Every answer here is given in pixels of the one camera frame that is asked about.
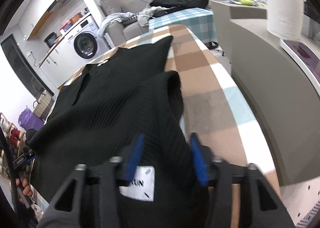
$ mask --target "gray table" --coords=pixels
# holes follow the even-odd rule
[[[232,77],[270,147],[280,185],[320,176],[320,98],[307,76],[267,31],[267,20],[231,20]],[[319,57],[320,48],[301,36]]]

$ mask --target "black door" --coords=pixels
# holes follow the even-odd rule
[[[1,47],[12,69],[34,97],[36,97],[37,93],[42,93],[44,90],[53,95],[53,92],[34,72],[14,40],[13,35],[10,35],[1,42]]]
[[[76,36],[73,46],[77,54],[85,59],[92,58],[98,49],[97,41],[90,33],[80,33]]]

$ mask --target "washing machine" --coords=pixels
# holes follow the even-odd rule
[[[69,45],[69,50],[73,52],[73,68],[76,71],[91,60],[103,55],[110,49],[105,38],[100,38],[97,34],[98,26],[91,15],[82,19],[64,39]]]

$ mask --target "black pot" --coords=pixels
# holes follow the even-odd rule
[[[44,42],[47,44],[49,48],[51,48],[57,38],[57,33],[52,32],[49,36],[45,38]]]

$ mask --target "purple bag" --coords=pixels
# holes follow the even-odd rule
[[[44,125],[43,121],[34,115],[28,107],[19,115],[18,123],[26,131],[29,129],[38,131]]]

